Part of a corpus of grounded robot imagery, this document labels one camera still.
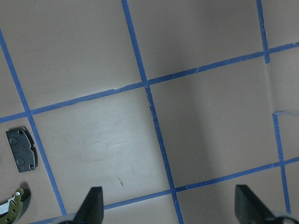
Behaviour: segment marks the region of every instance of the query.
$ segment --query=black object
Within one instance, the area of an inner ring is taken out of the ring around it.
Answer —
[[[299,224],[288,214],[275,216],[247,185],[235,187],[235,216],[240,224]]]
[[[102,187],[93,187],[89,190],[74,219],[59,224],[102,224],[103,218],[103,190]]]
[[[20,173],[36,169],[36,149],[26,128],[6,132],[6,136]]]

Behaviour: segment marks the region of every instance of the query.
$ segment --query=scratch mark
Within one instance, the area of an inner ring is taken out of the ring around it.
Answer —
[[[121,185],[123,186],[123,183],[122,183],[122,181],[121,181],[121,179],[120,179],[120,177],[118,175],[117,175],[117,178],[121,182]]]

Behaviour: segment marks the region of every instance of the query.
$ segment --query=gray floor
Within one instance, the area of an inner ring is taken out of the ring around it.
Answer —
[[[0,202],[26,183],[19,223],[47,224],[103,186],[104,224],[236,224],[242,183],[299,217],[299,2],[261,3],[1,2]]]

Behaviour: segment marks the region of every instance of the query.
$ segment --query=grid square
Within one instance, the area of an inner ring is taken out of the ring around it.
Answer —
[[[151,90],[176,187],[278,161],[263,58]]]
[[[255,1],[128,2],[148,79],[263,50]]]
[[[271,54],[270,74],[277,111],[299,111],[299,49]]]
[[[281,114],[278,121],[285,160],[299,157],[299,115]]]
[[[37,150],[36,170],[19,173],[9,142],[5,132],[12,128],[25,126],[28,128],[35,148]],[[25,214],[19,220],[19,224],[28,224],[40,220],[61,216],[61,212],[55,198],[53,188],[49,181],[47,171],[40,156],[36,140],[31,132],[30,124],[26,118],[17,119],[0,124],[0,179],[1,179],[1,198],[0,201],[7,201],[20,186],[28,185],[31,191],[31,200]]]
[[[178,218],[171,195],[108,209],[104,211],[103,224],[177,224]]]
[[[34,118],[68,213],[94,186],[105,204],[169,189],[143,88]]]
[[[0,27],[31,109],[141,80],[121,1],[10,1]]]
[[[291,203],[292,215],[299,217],[299,198],[298,198],[298,171],[299,163],[292,163],[285,166],[288,181],[288,191]]]
[[[285,212],[279,169],[179,192],[184,223],[238,224],[234,212],[236,184],[247,184],[271,211]]]
[[[4,84],[0,88],[0,117],[23,112],[24,108],[14,86],[2,50],[0,50],[0,74],[0,82]]]
[[[299,41],[299,1],[262,0],[267,41],[270,48]]]

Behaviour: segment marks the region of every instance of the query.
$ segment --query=metal part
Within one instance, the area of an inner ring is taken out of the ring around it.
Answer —
[[[36,169],[36,149],[26,128],[18,128],[6,132],[14,160],[20,173]]]
[[[91,188],[77,214],[60,217],[52,224],[101,224],[104,218],[102,187]]]
[[[30,191],[18,188],[14,197],[0,206],[0,224],[15,224],[25,213],[30,202]]]
[[[235,216],[240,224],[299,224],[289,214],[273,214],[247,185],[235,187]]]

